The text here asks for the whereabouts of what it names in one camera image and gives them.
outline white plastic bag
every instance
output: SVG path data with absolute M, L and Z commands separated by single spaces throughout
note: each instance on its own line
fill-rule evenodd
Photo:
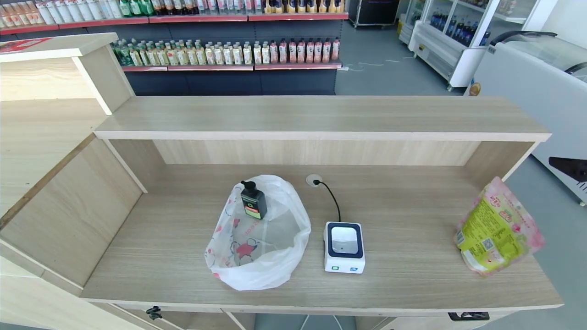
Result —
M 263 290 L 287 282 L 306 250 L 311 227 L 294 187 L 278 176 L 254 181 L 265 193 L 267 213 L 261 220 L 245 214 L 237 184 L 220 214 L 204 251 L 214 276 L 236 290 Z

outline red shelf edge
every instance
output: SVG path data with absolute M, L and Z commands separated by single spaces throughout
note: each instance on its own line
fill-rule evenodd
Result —
M 256 64 L 255 70 L 334 70 L 342 68 L 342 63 L 304 63 L 304 64 Z
M 86 28 L 89 26 L 106 26 L 106 25 L 147 24 L 148 22 L 149 22 L 148 17 L 101 19 L 98 21 L 59 24 L 59 29 L 61 30 L 61 29 Z
M 179 22 L 246 22 L 246 15 L 176 15 L 150 16 L 149 23 L 179 23 Z
M 166 66 L 121 66 L 125 72 L 149 72 L 149 71 L 167 71 Z
M 348 19 L 349 13 L 283 13 L 283 14 L 253 14 L 249 15 L 249 21 L 311 21 L 328 19 Z
M 24 26 L 18 28 L 2 28 L 0 35 L 12 35 L 16 33 L 28 33 L 28 32 L 39 32 L 39 31 L 52 31 L 58 30 L 59 25 L 35 25 L 35 26 Z
M 168 66 L 168 71 L 253 71 L 252 65 L 187 65 Z

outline plastic bag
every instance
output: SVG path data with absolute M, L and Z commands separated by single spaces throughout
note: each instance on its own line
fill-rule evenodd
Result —
M 534 219 L 499 177 L 483 189 L 457 229 L 454 242 L 467 266 L 481 275 L 501 271 L 544 245 Z
M 261 220 L 245 214 L 237 184 L 220 214 L 204 251 L 214 276 L 236 290 L 263 290 L 287 282 L 302 259 L 310 236 L 310 219 L 294 187 L 278 176 L 254 181 L 265 193 L 267 213 Z

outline cabinet latch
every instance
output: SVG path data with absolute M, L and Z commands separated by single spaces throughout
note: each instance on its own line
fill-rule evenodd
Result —
M 159 313 L 161 311 L 161 308 L 159 308 L 159 306 L 153 306 L 149 309 L 147 309 L 145 311 L 145 313 L 147 313 L 149 315 L 149 318 L 151 318 L 152 320 L 158 319 L 158 318 L 163 318 L 163 316 L 161 316 L 161 313 Z
M 483 321 L 489 319 L 488 312 L 463 312 L 461 315 L 457 313 L 448 313 L 453 321 Z

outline qr code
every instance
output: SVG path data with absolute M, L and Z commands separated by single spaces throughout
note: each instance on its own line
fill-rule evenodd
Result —
M 465 236 L 463 235 L 463 231 L 459 230 L 457 233 L 457 245 L 461 245 L 465 241 Z
M 486 251 L 489 251 L 495 247 L 493 245 L 493 241 L 490 238 L 484 240 L 482 243 L 483 243 L 483 247 L 485 248 Z

